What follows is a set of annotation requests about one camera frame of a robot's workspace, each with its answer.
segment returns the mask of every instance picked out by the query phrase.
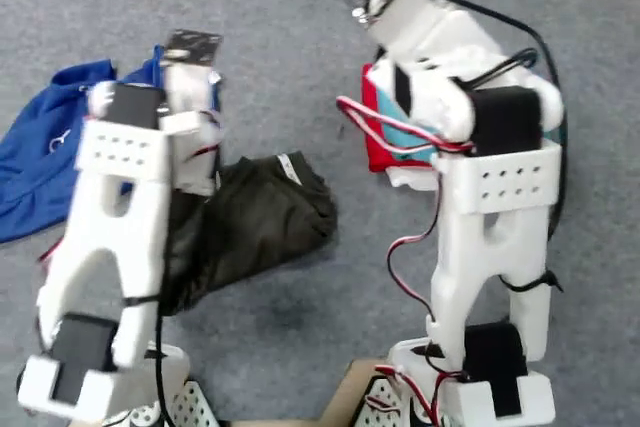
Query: black wire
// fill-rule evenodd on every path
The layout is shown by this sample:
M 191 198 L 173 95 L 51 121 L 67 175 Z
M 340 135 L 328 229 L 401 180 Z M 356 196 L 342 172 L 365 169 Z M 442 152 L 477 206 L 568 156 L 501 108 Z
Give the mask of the black wire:
M 171 136 L 168 137 L 168 158 L 169 158 L 169 185 L 171 186 L 171 194 L 170 198 L 173 197 L 173 185 L 175 182 L 175 172 L 173 165 L 173 154 L 174 154 L 174 144 L 173 138 Z M 173 246 L 173 229 L 171 228 L 171 217 L 172 217 L 172 206 L 173 202 L 169 203 L 169 215 L 167 219 L 167 236 L 164 242 L 164 252 L 162 254 L 163 259 L 163 273 L 162 273 L 162 283 L 160 284 L 160 301 L 158 302 L 158 312 L 156 314 L 156 350 L 158 354 L 162 354 L 162 298 L 165 294 L 165 289 L 167 285 L 167 278 L 169 273 L 169 264 L 171 260 L 171 248 Z M 162 359 L 163 355 L 156 355 L 155 358 L 155 374 L 156 374 L 156 389 L 158 391 L 158 403 L 160 404 L 160 412 L 162 413 L 162 417 L 164 417 L 165 422 L 169 425 L 169 427 L 176 427 L 171 416 L 169 415 L 169 410 L 167 409 L 167 399 L 164 394 L 164 380 L 162 378 Z
M 516 20 L 508 15 L 501 14 L 500 12 L 496 12 L 495 10 L 489 9 L 482 5 L 475 4 L 468 0 L 446 0 L 448 2 L 460 5 L 461 7 L 465 7 L 469 10 L 473 10 L 480 14 L 486 15 L 488 17 L 492 17 L 496 20 L 499 20 L 505 24 L 511 25 L 523 32 L 529 34 L 538 44 L 540 50 L 542 51 L 542 55 L 544 56 L 545 63 L 547 64 L 547 68 L 549 70 L 549 76 L 551 77 L 551 82 L 562 92 L 562 88 L 560 86 L 560 76 L 558 75 L 558 69 L 556 68 L 556 64 L 553 60 L 553 56 L 551 55 L 551 51 L 547 46 L 546 42 L 542 38 L 542 36 L 536 32 L 532 27 Z M 560 145 L 562 146 L 562 151 L 560 154 L 560 186 L 558 192 L 558 201 L 551 212 L 551 216 L 549 218 L 549 233 L 548 237 L 551 239 L 553 234 L 558 227 L 558 223 L 560 222 L 560 217 L 562 216 L 562 210 L 564 208 L 566 191 L 567 191 L 567 170 L 568 170 L 568 155 L 567 148 L 569 144 L 569 127 L 567 122 L 567 112 L 565 111 L 564 116 L 562 117 L 562 123 L 560 124 L 560 128 L 558 129 L 559 137 L 560 137 Z
M 493 67 L 492 69 L 486 71 L 479 76 L 467 80 L 463 82 L 463 86 L 466 89 L 474 90 L 480 87 L 481 85 L 486 84 L 487 82 L 500 77 L 503 74 L 506 74 L 512 69 L 515 69 L 518 66 L 526 67 L 530 69 L 536 62 L 538 61 L 538 51 L 531 47 L 527 47 L 526 49 L 522 49 L 506 60 L 503 60 L 498 65 Z
M 102 424 L 102 427 L 114 427 L 116 425 L 120 425 L 122 422 L 124 422 L 125 420 L 127 420 L 129 418 L 129 416 L 131 415 L 131 412 L 133 412 L 132 410 L 130 410 L 127 415 L 125 415 L 123 418 L 121 418 L 120 420 L 116 420 L 114 422 L 110 422 L 108 424 Z

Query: red and white wire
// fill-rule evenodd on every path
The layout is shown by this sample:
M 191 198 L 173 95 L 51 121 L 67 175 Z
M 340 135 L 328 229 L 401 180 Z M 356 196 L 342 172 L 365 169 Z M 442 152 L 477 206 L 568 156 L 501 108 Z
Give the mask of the red and white wire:
M 374 370 L 383 375 L 386 375 L 387 377 L 394 378 L 397 382 L 402 382 L 408 385 L 411 391 L 413 392 L 413 395 L 415 395 L 416 399 L 418 399 L 418 402 L 420 403 L 420 407 L 422 407 L 422 409 L 427 414 L 427 417 L 429 417 L 433 425 L 437 425 L 437 419 L 433 415 L 433 409 L 429 405 L 429 402 L 427 401 L 426 396 L 422 392 L 422 389 L 412 377 L 405 374 L 404 372 L 401 372 L 400 370 L 396 369 L 392 365 L 376 365 Z
M 384 400 L 380 400 L 373 395 L 367 395 L 364 398 L 364 403 L 371 407 L 373 410 L 377 410 L 378 412 L 383 412 L 386 414 L 400 413 L 400 409 L 398 407 L 388 404 Z
M 465 142 L 463 144 L 448 142 L 437 134 L 429 132 L 415 125 L 394 119 L 393 117 L 389 117 L 388 115 L 380 114 L 379 112 L 376 112 L 375 110 L 370 109 L 366 105 L 350 99 L 349 97 L 339 96 L 336 99 L 336 105 L 347 117 L 349 117 L 349 119 L 354 124 L 356 124 L 356 126 L 358 126 L 358 128 L 360 128 L 365 134 L 371 137 L 378 145 L 380 145 L 380 147 L 394 154 L 415 154 L 427 149 L 431 149 L 433 147 L 436 147 L 440 150 L 445 150 L 447 152 L 464 152 L 471 149 L 471 147 L 473 146 L 470 142 Z M 367 122 L 362 117 L 363 115 L 365 117 L 369 117 L 382 122 L 383 124 L 389 125 L 402 132 L 414 135 L 426 141 L 426 143 L 414 147 L 400 147 L 397 145 L 393 145 L 384 140 L 371 127 L 369 127 Z
M 455 379 L 459 376 L 459 373 L 456 372 L 441 372 L 438 374 L 438 378 L 436 379 L 436 384 L 433 389 L 433 397 L 431 399 L 431 409 L 433 410 L 433 415 L 435 417 L 434 427 L 440 427 L 440 417 L 438 416 L 438 391 L 440 390 L 440 386 L 445 380 Z
M 407 282 L 404 279 L 402 279 L 398 275 L 398 273 L 395 271 L 395 268 L 393 267 L 391 258 L 395 250 L 401 245 L 414 244 L 416 242 L 421 242 L 427 237 L 429 237 L 429 235 L 431 235 L 431 233 L 436 228 L 436 225 L 438 224 L 438 217 L 440 214 L 440 204 L 442 201 L 441 197 L 442 197 L 442 178 L 438 176 L 438 190 L 436 191 L 435 212 L 433 214 L 433 219 L 431 220 L 431 224 L 429 225 L 429 228 L 425 230 L 422 234 L 406 235 L 404 237 L 400 237 L 394 240 L 389 246 L 389 249 L 387 250 L 387 270 L 389 271 L 389 275 L 391 275 L 391 278 L 398 285 L 398 287 L 400 287 L 404 291 L 404 293 L 406 293 L 409 297 L 417 300 L 427 308 L 427 311 L 429 312 L 429 315 L 431 316 L 432 320 L 435 320 L 435 316 L 433 314 L 433 310 L 431 309 L 431 304 L 429 304 L 429 301 L 427 301 L 427 299 L 423 295 L 420 295 L 418 292 L 416 292 L 413 288 L 409 286 L 409 284 L 407 284 Z

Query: red wire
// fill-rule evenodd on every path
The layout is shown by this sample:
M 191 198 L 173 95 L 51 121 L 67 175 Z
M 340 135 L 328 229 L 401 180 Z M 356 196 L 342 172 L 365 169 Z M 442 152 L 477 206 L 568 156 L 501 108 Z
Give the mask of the red wire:
M 206 147 L 202 147 L 201 149 L 198 149 L 193 154 L 191 154 L 191 156 L 187 160 L 185 160 L 185 162 L 189 162 L 190 160 L 195 159 L 200 155 L 208 154 L 209 152 L 215 152 L 216 150 L 218 150 L 217 145 L 208 145 Z
M 393 243 L 389 246 L 389 250 L 387 250 L 387 270 L 389 271 L 389 275 L 391 275 L 391 278 L 398 285 L 398 287 L 400 287 L 409 297 L 417 300 L 418 302 L 420 302 L 422 305 L 424 305 L 427 308 L 427 311 L 429 312 L 429 315 L 431 316 L 431 318 L 434 321 L 435 321 L 435 316 L 433 314 L 433 310 L 431 309 L 431 305 L 429 305 L 429 302 L 427 301 L 427 299 L 424 296 L 418 294 L 415 290 L 413 290 L 396 273 L 396 271 L 395 271 L 395 269 L 393 267 L 393 264 L 391 262 L 391 257 L 393 255 L 393 253 L 395 252 L 395 250 L 398 247 L 400 247 L 401 245 L 413 244 L 415 242 L 420 242 L 420 241 L 426 239 L 427 237 L 429 237 L 429 235 L 431 235 L 433 230 L 436 228 L 436 225 L 438 224 L 439 213 L 440 213 L 440 205 L 442 204 L 442 178 L 440 177 L 440 175 L 438 175 L 438 190 L 436 191 L 436 196 L 437 197 L 436 197 L 435 212 L 433 214 L 433 220 L 431 221 L 431 225 L 429 225 L 429 228 L 422 234 L 400 237 L 400 238 L 394 240 Z
M 409 388 L 411 388 L 411 390 L 413 391 L 414 395 L 418 399 L 418 402 L 420 403 L 420 406 L 426 412 L 427 417 L 429 417 L 429 419 L 431 420 L 431 423 L 433 423 L 434 426 L 437 425 L 438 419 L 435 418 L 435 416 L 433 415 L 434 414 L 433 409 L 431 408 L 431 406 L 429 406 L 429 402 L 427 402 L 427 399 L 425 398 L 424 394 L 422 393 L 422 390 L 420 389 L 420 386 L 416 383 L 415 380 L 413 380 L 408 375 L 403 374 L 402 372 L 399 372 L 394 367 L 391 367 L 389 365 L 377 365 L 375 367 L 375 370 L 376 370 L 376 372 L 384 374 L 384 375 L 386 375 L 388 377 L 400 377 L 400 379 L 402 379 L 402 381 L 404 383 L 406 383 L 409 386 Z
M 347 117 L 350 118 L 350 120 L 354 123 L 355 122 L 353 116 L 356 115 L 354 114 L 354 112 L 358 112 L 358 114 L 362 114 L 366 117 L 370 117 L 373 119 L 378 120 L 379 122 L 382 122 L 384 124 L 390 125 L 391 127 L 401 130 L 403 132 L 406 132 L 408 134 L 412 134 L 416 137 L 419 137 L 425 141 L 427 141 L 427 144 L 424 144 L 422 146 L 414 146 L 411 147 L 408 150 L 411 149 L 416 149 L 416 148 L 421 148 L 421 147 L 426 147 L 429 144 L 434 145 L 438 148 L 441 149 L 445 149 L 447 151 L 451 151 L 451 152 L 463 152 L 465 150 L 469 150 L 471 149 L 473 146 L 470 143 L 463 143 L 463 144 L 456 144 L 456 143 L 451 143 L 451 142 L 447 142 L 446 140 L 442 139 L 441 137 L 439 137 L 436 134 L 432 134 L 430 132 L 425 131 L 424 129 L 421 129 L 419 127 L 413 126 L 411 124 L 407 124 L 405 122 L 401 122 L 397 119 L 394 119 L 393 117 L 389 117 L 387 115 L 383 115 L 380 114 L 374 110 L 369 109 L 367 106 L 362 105 L 360 102 L 356 102 L 353 99 L 350 99 L 348 97 L 344 97 L 344 96 L 340 96 L 336 99 L 336 105 L 337 107 L 344 112 L 345 114 L 347 114 Z
M 58 240 L 55 241 L 55 243 L 51 247 L 49 247 L 46 251 L 44 251 L 38 257 L 38 262 L 42 263 L 42 262 L 46 261 L 49 257 L 51 257 L 51 254 L 53 254 L 53 252 L 58 248 L 58 246 L 62 242 L 63 238 L 64 238 L 64 236 L 60 237 Z
M 433 423 L 434 427 L 440 427 L 440 418 L 438 417 L 438 390 L 440 390 L 440 386 L 442 382 L 446 379 L 453 377 L 452 374 L 438 374 L 438 378 L 436 379 L 436 385 L 433 389 L 433 398 L 431 399 L 431 408 L 433 409 L 433 413 L 435 415 L 435 422 Z

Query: blue cloth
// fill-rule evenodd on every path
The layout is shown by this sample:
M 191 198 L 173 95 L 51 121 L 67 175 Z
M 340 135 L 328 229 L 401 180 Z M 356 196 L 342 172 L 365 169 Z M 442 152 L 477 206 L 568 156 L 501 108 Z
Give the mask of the blue cloth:
M 163 87 L 162 47 L 140 69 L 120 79 Z M 0 142 L 0 242 L 42 230 L 67 218 L 77 173 L 74 168 L 86 90 L 116 80 L 110 60 L 61 70 L 18 115 Z M 51 151 L 50 142 L 68 131 Z

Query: electrical cable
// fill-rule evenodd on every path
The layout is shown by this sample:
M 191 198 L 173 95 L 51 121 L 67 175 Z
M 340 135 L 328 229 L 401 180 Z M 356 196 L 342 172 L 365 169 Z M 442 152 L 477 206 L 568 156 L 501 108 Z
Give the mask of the electrical cable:
M 433 412 L 434 417 L 434 427 L 440 427 L 440 418 L 438 417 L 438 391 L 440 390 L 440 386 L 447 379 L 454 378 L 454 374 L 449 373 L 441 373 L 438 374 L 438 378 L 436 379 L 435 387 L 433 388 L 433 397 L 431 398 L 431 410 Z
M 216 145 L 207 145 L 205 147 L 202 147 L 202 148 L 196 150 L 187 159 L 185 159 L 185 162 L 189 162 L 190 160 L 193 160 L 196 157 L 199 157 L 199 156 L 204 155 L 204 154 L 208 154 L 210 152 L 216 152 L 217 150 L 218 150 L 218 144 L 216 144 Z
M 427 312 L 429 313 L 429 316 L 431 317 L 431 320 L 433 322 L 435 322 L 436 318 L 435 315 L 433 313 L 433 309 L 431 308 L 431 304 L 429 304 L 429 301 L 422 295 L 420 295 L 419 293 L 417 293 L 415 290 L 413 290 L 395 271 L 393 264 L 391 263 L 391 257 L 393 255 L 393 252 L 400 247 L 401 245 L 404 244 L 413 244 L 416 242 L 420 242 L 424 239 L 426 239 L 429 235 L 431 235 L 431 233 L 433 232 L 433 230 L 435 229 L 436 225 L 438 224 L 438 217 L 440 214 L 440 206 L 442 204 L 442 176 L 440 174 L 438 174 L 438 190 L 436 191 L 436 202 L 435 202 L 435 212 L 433 214 L 433 219 L 431 221 L 431 225 L 429 225 L 429 228 L 427 230 L 425 230 L 422 234 L 419 235 L 408 235 L 408 236 L 404 236 L 404 237 L 400 237 L 398 239 L 396 239 L 395 241 L 393 241 L 391 243 L 391 245 L 389 246 L 389 250 L 387 251 L 387 270 L 389 271 L 389 275 L 391 276 L 391 278 L 394 280 L 394 282 L 398 285 L 398 287 L 400 287 L 405 294 L 407 294 L 409 297 L 417 300 L 418 302 L 420 302 L 422 305 L 424 305 L 427 308 Z
M 102 424 L 101 427 L 115 427 L 116 425 L 120 425 L 120 424 L 122 424 L 122 422 L 124 422 L 125 420 L 127 420 L 129 418 L 129 416 L 131 415 L 131 412 L 133 412 L 133 411 L 130 410 L 121 419 L 114 420 L 113 422 L 109 422 L 108 424 Z
M 420 403 L 420 406 L 422 407 L 422 409 L 425 411 L 427 417 L 429 417 L 429 419 L 431 420 L 431 423 L 433 425 L 436 425 L 437 419 L 435 419 L 434 417 L 433 409 L 429 405 L 429 402 L 427 401 L 426 396 L 422 392 L 422 389 L 413 378 L 411 378 L 404 372 L 401 372 L 400 370 L 398 370 L 397 368 L 391 365 L 376 365 L 374 370 L 387 377 L 393 377 L 396 381 L 399 380 L 405 383 L 406 385 L 408 385 L 409 388 L 412 390 L 413 394 L 418 399 L 418 402 Z
M 445 152 L 457 153 L 470 150 L 473 147 L 473 144 L 471 142 L 465 142 L 461 144 L 448 142 L 437 134 L 431 133 L 415 125 L 394 119 L 393 117 L 389 117 L 388 115 L 380 114 L 379 112 L 376 112 L 375 110 L 370 109 L 369 107 L 361 104 L 360 102 L 356 102 L 349 97 L 345 97 L 342 95 L 337 97 L 336 106 L 345 115 L 347 115 L 347 117 L 349 117 L 349 119 L 354 122 L 362 131 L 364 131 L 374 141 L 376 141 L 376 143 L 378 143 L 381 147 L 383 147 L 385 150 L 388 150 L 389 152 L 393 152 L 396 154 L 415 154 L 423 150 L 436 147 L 439 150 Z M 359 114 L 375 119 L 379 122 L 382 122 L 383 124 L 387 124 L 397 130 L 401 130 L 402 132 L 414 135 L 422 140 L 425 140 L 427 143 L 414 147 L 399 147 L 390 144 L 382 137 L 380 137 L 376 132 L 374 132 Z
M 425 355 L 424 357 L 425 357 L 425 360 L 427 361 L 427 365 L 429 365 L 429 367 L 431 367 L 433 370 L 435 370 L 439 374 L 450 375 L 452 377 L 459 377 L 459 378 L 467 377 L 467 373 L 464 370 L 455 370 L 455 371 L 452 371 L 452 372 L 448 372 L 448 371 L 446 371 L 444 369 L 441 369 L 437 365 L 435 365 L 433 363 L 433 361 L 431 360 L 431 357 L 429 357 L 428 355 Z
M 170 192 L 173 193 L 173 187 L 175 184 L 175 170 L 173 165 L 173 155 L 175 151 L 174 141 L 171 136 L 167 137 L 168 143 L 168 158 L 169 158 L 169 186 Z M 169 264 L 171 261 L 171 249 L 173 246 L 173 231 L 171 229 L 171 214 L 172 214 L 173 203 L 169 203 L 169 215 L 167 218 L 167 235 L 164 241 L 164 251 L 162 253 L 163 260 L 163 272 L 162 272 L 162 281 L 160 283 L 160 300 L 158 301 L 158 310 L 156 313 L 156 350 L 158 354 L 162 354 L 162 298 L 165 293 L 167 278 L 169 272 Z M 155 356 L 155 376 L 156 376 L 156 389 L 158 391 L 158 403 L 160 404 L 160 412 L 165 422 L 169 425 L 169 427 L 176 427 L 175 423 L 171 419 L 169 415 L 169 410 L 167 409 L 167 399 L 164 394 L 164 380 L 162 378 L 162 355 Z
M 384 400 L 380 400 L 373 395 L 365 396 L 364 403 L 371 407 L 373 410 L 377 410 L 378 412 L 384 412 L 385 414 L 394 412 L 400 414 L 400 409 L 398 407 L 388 404 Z
M 523 66 L 527 69 L 530 69 L 536 62 L 538 61 L 538 51 L 532 47 L 527 47 L 526 49 L 522 49 L 506 60 L 503 60 L 498 65 L 493 67 L 492 69 L 486 71 L 484 74 L 481 74 L 471 80 L 465 81 L 462 83 L 465 89 L 475 90 L 483 84 L 500 77 L 503 74 L 506 74 L 510 70 Z
M 553 60 L 553 56 L 551 55 L 551 50 L 548 45 L 542 38 L 542 36 L 534 30 L 529 25 L 521 22 L 517 19 L 509 17 L 508 15 L 501 14 L 500 12 L 496 12 L 495 10 L 489 9 L 488 7 L 484 7 L 482 5 L 476 4 L 474 2 L 468 0 L 446 0 L 453 4 L 457 4 L 461 7 L 464 7 L 469 10 L 473 10 L 480 14 L 486 15 L 487 17 L 494 18 L 499 20 L 505 24 L 508 24 L 512 27 L 515 27 L 523 32 L 529 34 L 538 44 L 538 47 L 542 51 L 542 55 L 545 59 L 545 63 L 547 64 L 547 69 L 549 71 L 549 76 L 551 78 L 551 82 L 558 88 L 560 92 L 562 92 L 562 88 L 560 86 L 560 76 L 558 75 L 558 69 L 556 67 L 555 61 Z M 562 216 L 562 211 L 564 208 L 564 203 L 566 199 L 566 190 L 567 190 L 567 170 L 568 170 L 568 155 L 567 148 L 569 144 L 569 127 L 567 122 L 567 113 L 565 110 L 565 115 L 562 117 L 562 122 L 560 124 L 560 128 L 558 129 L 559 137 L 560 137 L 560 145 L 562 146 L 561 157 L 560 157 L 560 186 L 558 192 L 558 200 L 551 212 L 551 216 L 549 217 L 549 233 L 548 238 L 551 239 L 553 234 L 558 227 L 558 223 L 560 222 L 560 217 Z

